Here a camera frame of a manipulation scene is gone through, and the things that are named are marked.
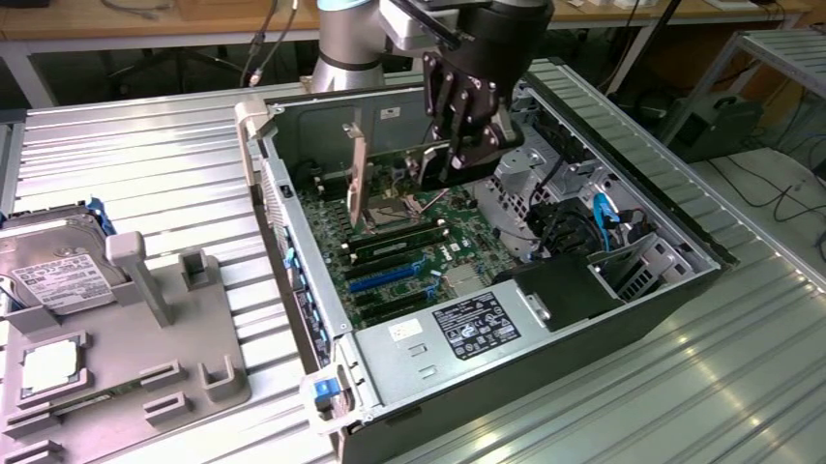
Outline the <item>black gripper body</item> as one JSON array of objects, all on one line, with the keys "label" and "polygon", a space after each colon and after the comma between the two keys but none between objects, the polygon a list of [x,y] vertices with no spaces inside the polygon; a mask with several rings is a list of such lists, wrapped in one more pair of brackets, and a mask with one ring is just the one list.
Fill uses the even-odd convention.
[{"label": "black gripper body", "polygon": [[454,1],[461,45],[445,51],[453,94],[492,83],[508,96],[528,71],[554,14],[550,1]]}]

